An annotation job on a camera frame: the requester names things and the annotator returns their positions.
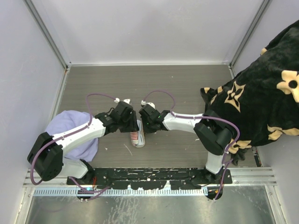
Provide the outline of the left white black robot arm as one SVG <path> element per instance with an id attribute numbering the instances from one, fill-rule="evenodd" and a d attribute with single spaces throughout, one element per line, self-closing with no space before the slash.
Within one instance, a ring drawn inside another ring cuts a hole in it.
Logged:
<path id="1" fill-rule="evenodd" d="M 92 166 L 83 159 L 71 160 L 65 156 L 90 140 L 116 131 L 131 133 L 138 130 L 136 112 L 131 105 L 131 100 L 125 99 L 118 102 L 110 113 L 99 113 L 89 122 L 67 132 L 55 135 L 44 132 L 38 136 L 27 157 L 31 164 L 31 182 L 38 185 L 34 180 L 34 173 L 37 172 L 42 182 L 61 175 L 72 177 L 83 185 L 88 185 L 95 177 Z"/>

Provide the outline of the flag print glasses case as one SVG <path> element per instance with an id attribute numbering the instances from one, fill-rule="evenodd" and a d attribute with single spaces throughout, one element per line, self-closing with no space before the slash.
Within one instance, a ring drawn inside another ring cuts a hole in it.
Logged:
<path id="1" fill-rule="evenodd" d="M 137 143 L 138 143 L 138 131 L 135 132 L 131 132 L 130 133 L 130 139 L 131 139 L 131 143 L 134 147 L 136 147 Z"/>

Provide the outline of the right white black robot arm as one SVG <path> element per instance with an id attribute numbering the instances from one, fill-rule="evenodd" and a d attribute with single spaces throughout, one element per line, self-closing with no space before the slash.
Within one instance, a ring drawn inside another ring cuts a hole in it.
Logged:
<path id="1" fill-rule="evenodd" d="M 179 114 L 164 110 L 159 112 L 153 103 L 141 102 L 139 111 L 145 133 L 157 131 L 184 131 L 194 133 L 208 151 L 204 177 L 211 184 L 221 179 L 224 155 L 238 139 L 240 131 L 233 123 L 220 118 L 214 111 L 204 114 Z"/>

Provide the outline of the white rectangular sunglasses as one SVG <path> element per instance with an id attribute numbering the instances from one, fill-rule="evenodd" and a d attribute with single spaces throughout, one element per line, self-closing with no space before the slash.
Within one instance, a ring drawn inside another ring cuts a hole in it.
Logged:
<path id="1" fill-rule="evenodd" d="M 143 124 L 140 120 L 137 121 L 139 131 L 138 131 L 138 143 L 136 147 L 141 148 L 145 145 L 144 129 Z"/>

